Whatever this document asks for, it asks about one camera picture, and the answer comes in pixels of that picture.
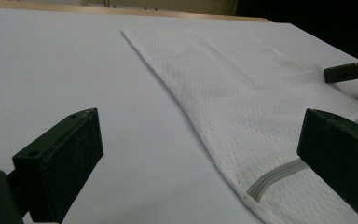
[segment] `perforated fabric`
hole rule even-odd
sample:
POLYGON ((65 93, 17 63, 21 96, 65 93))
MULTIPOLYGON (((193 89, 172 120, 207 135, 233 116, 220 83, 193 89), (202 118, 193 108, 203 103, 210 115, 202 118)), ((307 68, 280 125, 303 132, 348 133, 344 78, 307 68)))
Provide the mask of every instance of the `perforated fabric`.
POLYGON ((185 110, 222 175, 267 223, 358 223, 320 178, 303 171, 258 203, 247 189, 298 159, 307 108, 358 119, 358 103, 324 84, 323 70, 241 32, 125 29, 185 110))

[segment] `white surface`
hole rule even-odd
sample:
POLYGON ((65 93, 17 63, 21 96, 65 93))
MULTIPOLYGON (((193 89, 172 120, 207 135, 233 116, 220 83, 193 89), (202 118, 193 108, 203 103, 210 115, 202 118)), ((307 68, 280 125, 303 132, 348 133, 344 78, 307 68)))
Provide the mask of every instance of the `white surface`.
MULTIPOLYGON (((105 155, 64 223, 260 223, 121 35, 129 26, 241 30, 288 54, 307 36, 288 42, 286 24, 0 9, 0 169, 10 172, 11 156, 65 116, 96 106, 105 155)), ((318 50, 304 48, 303 60, 354 61, 318 50)))
MULTIPOLYGON (((291 34, 286 41, 295 42, 302 32, 291 34)), ((282 179, 281 187, 272 185, 260 202, 247 193, 260 177, 299 159, 307 108, 358 119, 358 102, 324 83, 320 64, 300 57, 305 48, 329 54, 331 47, 304 36, 299 57, 292 57, 240 31, 125 29, 124 35, 188 114, 227 182, 260 218, 358 223, 357 213, 310 168, 282 179)))

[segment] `white table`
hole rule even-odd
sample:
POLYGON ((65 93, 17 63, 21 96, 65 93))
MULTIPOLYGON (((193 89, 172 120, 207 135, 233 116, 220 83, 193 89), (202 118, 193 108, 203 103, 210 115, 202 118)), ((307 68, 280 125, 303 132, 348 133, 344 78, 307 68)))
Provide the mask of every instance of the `white table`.
MULTIPOLYGON (((294 29, 0 8, 0 169, 8 174, 16 152, 67 115, 95 106, 105 155, 64 223, 261 223, 218 173, 184 112, 122 36, 123 27, 246 30, 260 38, 294 29)), ((270 43, 292 48, 276 41, 270 43)), ((326 66, 354 60, 340 55, 326 66)), ((358 97, 356 85, 344 88, 358 97)))

